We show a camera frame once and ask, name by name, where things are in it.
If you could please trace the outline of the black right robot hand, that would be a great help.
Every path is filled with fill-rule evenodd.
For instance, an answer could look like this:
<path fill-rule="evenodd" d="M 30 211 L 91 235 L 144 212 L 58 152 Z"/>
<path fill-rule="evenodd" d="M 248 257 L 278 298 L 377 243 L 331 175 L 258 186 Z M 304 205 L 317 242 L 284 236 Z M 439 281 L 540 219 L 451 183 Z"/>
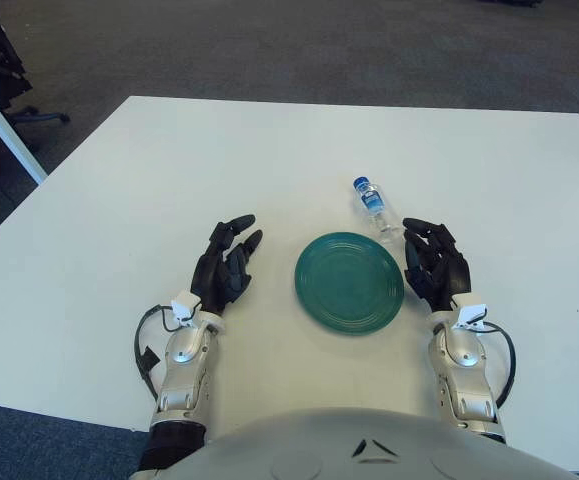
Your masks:
<path fill-rule="evenodd" d="M 468 262 L 444 224 L 403 219 L 407 283 L 432 312 L 449 311 L 454 295 L 470 293 Z"/>

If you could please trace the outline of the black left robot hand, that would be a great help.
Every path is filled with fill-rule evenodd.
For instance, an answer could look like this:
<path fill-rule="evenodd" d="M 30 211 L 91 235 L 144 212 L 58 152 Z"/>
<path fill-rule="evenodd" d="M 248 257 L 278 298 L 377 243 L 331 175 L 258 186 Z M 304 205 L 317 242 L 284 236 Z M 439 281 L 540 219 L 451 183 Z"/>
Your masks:
<path fill-rule="evenodd" d="M 221 316 L 227 304 L 235 302 L 248 288 L 251 276 L 247 264 L 263 232 L 258 229 L 235 246 L 233 242 L 255 221 L 256 217 L 248 214 L 216 224 L 191 282 L 191 293 L 200 298 L 202 311 Z"/>

